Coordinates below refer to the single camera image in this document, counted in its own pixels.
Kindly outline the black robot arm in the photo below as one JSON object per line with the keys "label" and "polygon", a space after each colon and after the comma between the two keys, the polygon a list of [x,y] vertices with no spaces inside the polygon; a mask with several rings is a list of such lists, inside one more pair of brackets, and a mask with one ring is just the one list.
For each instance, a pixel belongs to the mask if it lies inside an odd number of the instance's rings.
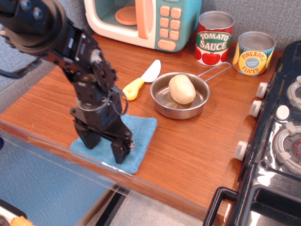
{"label": "black robot arm", "polygon": [[3,0],[0,3],[1,36],[13,48],[34,56],[26,67],[1,75],[20,79],[42,60],[59,66],[77,95],[70,110],[75,130],[93,149],[102,138],[111,141],[116,163],[134,147],[132,132],[121,120],[124,92],[115,82],[116,70],[106,62],[97,41],[77,27],[56,0]]}

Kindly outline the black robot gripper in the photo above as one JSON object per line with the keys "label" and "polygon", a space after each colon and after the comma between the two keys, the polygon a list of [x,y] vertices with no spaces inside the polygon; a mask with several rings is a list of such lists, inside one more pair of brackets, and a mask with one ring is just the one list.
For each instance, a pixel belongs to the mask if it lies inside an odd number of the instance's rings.
{"label": "black robot gripper", "polygon": [[74,117],[75,130],[88,149],[93,149],[102,138],[112,142],[115,162],[121,164],[134,148],[132,132],[121,120],[120,94],[112,91],[99,105],[83,104],[77,100],[77,107],[70,110]]}

